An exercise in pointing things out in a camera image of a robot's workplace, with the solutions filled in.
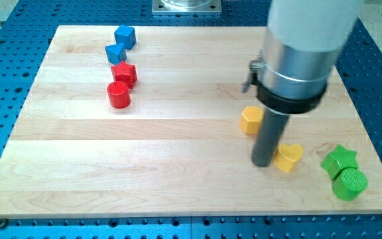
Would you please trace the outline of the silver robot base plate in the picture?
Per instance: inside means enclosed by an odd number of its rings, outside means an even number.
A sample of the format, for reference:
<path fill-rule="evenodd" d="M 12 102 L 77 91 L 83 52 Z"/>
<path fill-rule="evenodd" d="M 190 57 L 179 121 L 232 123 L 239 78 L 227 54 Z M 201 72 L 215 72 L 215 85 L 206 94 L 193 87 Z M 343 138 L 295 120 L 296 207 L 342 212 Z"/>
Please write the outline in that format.
<path fill-rule="evenodd" d="M 221 13 L 220 0 L 152 0 L 153 13 Z"/>

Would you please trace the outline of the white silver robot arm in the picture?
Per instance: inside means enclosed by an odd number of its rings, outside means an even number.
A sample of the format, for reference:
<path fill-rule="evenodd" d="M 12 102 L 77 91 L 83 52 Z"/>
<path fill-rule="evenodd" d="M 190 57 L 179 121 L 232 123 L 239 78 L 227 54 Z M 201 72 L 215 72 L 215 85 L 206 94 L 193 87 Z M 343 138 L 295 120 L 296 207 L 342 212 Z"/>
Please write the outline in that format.
<path fill-rule="evenodd" d="M 317 107 L 328 77 L 353 28 L 363 0 L 273 0 L 263 48 L 249 63 L 242 86 L 257 89 L 266 107 L 251 154 L 271 164 L 289 117 Z"/>

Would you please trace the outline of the black clamp ring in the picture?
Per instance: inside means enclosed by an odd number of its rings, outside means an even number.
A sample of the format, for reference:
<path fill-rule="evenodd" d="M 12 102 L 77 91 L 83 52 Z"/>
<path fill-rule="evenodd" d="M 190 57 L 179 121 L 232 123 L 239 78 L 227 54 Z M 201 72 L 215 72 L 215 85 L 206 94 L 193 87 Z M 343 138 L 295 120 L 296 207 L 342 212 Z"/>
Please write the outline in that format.
<path fill-rule="evenodd" d="M 308 99 L 292 100 L 272 93 L 260 82 L 255 83 L 255 86 L 257 87 L 257 99 L 266 107 L 283 114 L 303 114 L 313 110 L 318 106 L 327 89 L 325 86 L 319 94 Z"/>

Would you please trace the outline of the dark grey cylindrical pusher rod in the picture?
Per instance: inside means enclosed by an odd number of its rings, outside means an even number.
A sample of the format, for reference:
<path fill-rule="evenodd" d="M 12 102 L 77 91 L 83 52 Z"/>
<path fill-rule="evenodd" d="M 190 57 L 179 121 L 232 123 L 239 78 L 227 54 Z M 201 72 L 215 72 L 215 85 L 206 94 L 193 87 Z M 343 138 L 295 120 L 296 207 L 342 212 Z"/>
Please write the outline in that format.
<path fill-rule="evenodd" d="M 278 114 L 269 108 L 265 110 L 251 154 L 256 166 L 267 167 L 271 164 L 288 119 L 288 114 Z"/>

